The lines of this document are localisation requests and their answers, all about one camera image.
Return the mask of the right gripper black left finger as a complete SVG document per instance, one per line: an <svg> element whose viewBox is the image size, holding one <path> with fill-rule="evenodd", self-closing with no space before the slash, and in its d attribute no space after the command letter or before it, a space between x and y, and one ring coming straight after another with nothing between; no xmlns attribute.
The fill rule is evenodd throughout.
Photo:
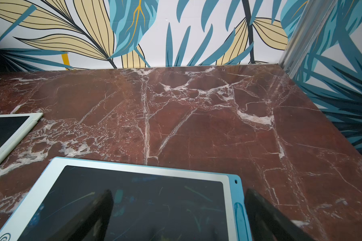
<svg viewBox="0 0 362 241"><path fill-rule="evenodd" d="M85 206L60 230L48 238L49 241L83 241L91 234L94 241L103 241L106 236L114 206L112 193L105 190Z"/></svg>

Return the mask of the white drawing tablet front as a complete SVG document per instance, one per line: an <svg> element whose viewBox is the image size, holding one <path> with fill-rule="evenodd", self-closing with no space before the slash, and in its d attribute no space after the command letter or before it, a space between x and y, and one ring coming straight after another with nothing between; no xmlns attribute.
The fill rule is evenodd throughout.
<svg viewBox="0 0 362 241"><path fill-rule="evenodd" d="M36 126L43 113L0 114L0 164Z"/></svg>

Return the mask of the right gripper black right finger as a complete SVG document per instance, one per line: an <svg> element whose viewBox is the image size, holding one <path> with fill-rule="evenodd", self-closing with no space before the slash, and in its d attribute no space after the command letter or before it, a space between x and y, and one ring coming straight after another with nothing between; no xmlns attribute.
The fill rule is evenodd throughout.
<svg viewBox="0 0 362 241"><path fill-rule="evenodd" d="M256 190L246 191L244 204L255 241L313 240Z"/></svg>

